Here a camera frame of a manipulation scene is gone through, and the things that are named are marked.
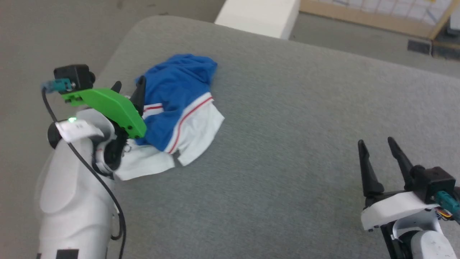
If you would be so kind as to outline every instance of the gray table surface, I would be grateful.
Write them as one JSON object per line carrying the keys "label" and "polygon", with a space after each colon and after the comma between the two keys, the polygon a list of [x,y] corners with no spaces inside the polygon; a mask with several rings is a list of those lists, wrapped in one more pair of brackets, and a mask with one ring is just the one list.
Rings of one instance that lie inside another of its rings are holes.
{"label": "gray table surface", "polygon": [[[403,187],[390,135],[412,162],[460,177],[458,79],[151,17],[128,33],[96,85],[121,80],[129,94],[135,77],[177,53],[218,63],[211,91],[225,120],[189,166],[118,182],[126,259],[389,258],[381,234],[361,226],[357,141],[387,190]],[[460,227],[442,227],[458,251]]]}

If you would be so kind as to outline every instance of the white fabric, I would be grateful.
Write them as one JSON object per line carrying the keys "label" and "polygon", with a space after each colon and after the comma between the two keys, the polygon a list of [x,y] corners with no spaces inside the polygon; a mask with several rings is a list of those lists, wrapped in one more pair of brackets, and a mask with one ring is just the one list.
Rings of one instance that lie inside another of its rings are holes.
{"label": "white fabric", "polygon": [[[203,154],[224,120],[212,101],[206,99],[202,100],[199,106],[187,107],[175,127],[175,138],[171,138],[169,145],[172,147],[170,153],[179,150],[178,160],[183,166]],[[143,117],[146,117],[146,113],[150,116],[161,112],[161,104],[145,106]],[[174,167],[174,159],[170,153],[161,152],[151,145],[138,146],[134,140],[128,140],[121,165],[115,174],[125,181],[164,172]]]}

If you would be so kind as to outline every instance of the floor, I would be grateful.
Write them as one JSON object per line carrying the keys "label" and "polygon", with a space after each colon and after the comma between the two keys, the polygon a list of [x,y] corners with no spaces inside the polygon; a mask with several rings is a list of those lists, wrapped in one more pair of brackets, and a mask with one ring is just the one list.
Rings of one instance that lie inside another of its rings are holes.
{"label": "floor", "polygon": [[[126,32],[151,15],[212,22],[224,0],[0,0],[0,254],[36,253],[35,182],[50,148],[39,84],[61,65],[86,63],[97,75]],[[407,37],[301,14],[291,40],[460,77],[460,62],[406,51]],[[58,117],[72,108],[50,100]]]}

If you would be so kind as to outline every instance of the green plastic part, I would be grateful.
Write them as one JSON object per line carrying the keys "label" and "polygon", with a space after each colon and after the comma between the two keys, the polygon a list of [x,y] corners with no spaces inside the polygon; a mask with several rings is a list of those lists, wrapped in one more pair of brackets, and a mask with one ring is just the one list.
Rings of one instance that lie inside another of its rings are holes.
{"label": "green plastic part", "polygon": [[144,137],[147,126],[132,102],[109,89],[86,89],[61,95],[72,106],[88,105],[105,117],[118,123],[130,138]]}

